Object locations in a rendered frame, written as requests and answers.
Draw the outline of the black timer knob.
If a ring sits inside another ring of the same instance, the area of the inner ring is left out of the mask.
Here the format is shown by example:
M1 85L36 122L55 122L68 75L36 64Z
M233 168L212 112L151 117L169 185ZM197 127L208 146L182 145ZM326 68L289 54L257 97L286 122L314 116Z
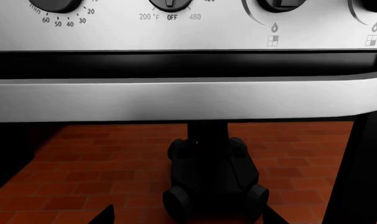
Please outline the black timer knob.
M46 11L65 14L77 9L83 0L29 0L35 7Z

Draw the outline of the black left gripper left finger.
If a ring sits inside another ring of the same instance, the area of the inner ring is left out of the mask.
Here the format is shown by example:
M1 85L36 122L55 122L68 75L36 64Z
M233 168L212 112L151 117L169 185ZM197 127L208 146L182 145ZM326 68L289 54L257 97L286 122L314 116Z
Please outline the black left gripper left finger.
M115 214L114 206L108 205L102 210L95 218L93 218L88 224L114 224Z

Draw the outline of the black burner knob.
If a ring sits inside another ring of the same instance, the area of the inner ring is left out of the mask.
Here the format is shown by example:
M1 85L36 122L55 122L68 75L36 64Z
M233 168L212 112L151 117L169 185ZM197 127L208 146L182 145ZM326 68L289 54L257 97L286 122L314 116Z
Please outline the black burner knob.
M268 12L289 12L297 9L306 0L256 0L258 4Z
M377 0L361 0L365 9L377 12Z

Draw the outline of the black glass oven door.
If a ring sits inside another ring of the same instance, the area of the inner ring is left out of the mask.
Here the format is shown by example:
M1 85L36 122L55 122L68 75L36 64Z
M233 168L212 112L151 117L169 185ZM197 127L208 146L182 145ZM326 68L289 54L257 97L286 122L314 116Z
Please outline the black glass oven door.
M377 50L0 53L0 80L251 78L377 72ZM173 220L167 151L188 123L228 123L288 224L377 224L377 111L303 119L0 123L0 224L263 224L241 210Z

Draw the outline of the stainless steel oven front panel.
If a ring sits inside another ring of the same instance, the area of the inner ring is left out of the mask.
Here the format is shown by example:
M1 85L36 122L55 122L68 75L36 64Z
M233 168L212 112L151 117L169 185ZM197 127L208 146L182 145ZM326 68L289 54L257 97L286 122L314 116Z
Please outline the stainless steel oven front panel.
M257 0L192 0L179 12L149 0L83 0L72 12L0 0L0 52L377 50L377 12L362 0L305 0L273 13Z

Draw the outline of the black oven temperature knob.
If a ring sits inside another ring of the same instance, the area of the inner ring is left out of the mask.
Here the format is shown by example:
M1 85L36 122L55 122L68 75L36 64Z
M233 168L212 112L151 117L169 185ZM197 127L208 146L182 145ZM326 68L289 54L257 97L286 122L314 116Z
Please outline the black oven temperature knob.
M193 0L149 0L149 2L164 12L179 12L186 9Z

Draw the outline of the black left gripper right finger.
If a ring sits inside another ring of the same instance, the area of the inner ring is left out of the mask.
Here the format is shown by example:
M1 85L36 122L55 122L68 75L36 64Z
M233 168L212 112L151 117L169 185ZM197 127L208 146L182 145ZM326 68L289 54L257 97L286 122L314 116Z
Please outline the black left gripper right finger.
M288 224L288 222L266 205L263 211L263 224Z

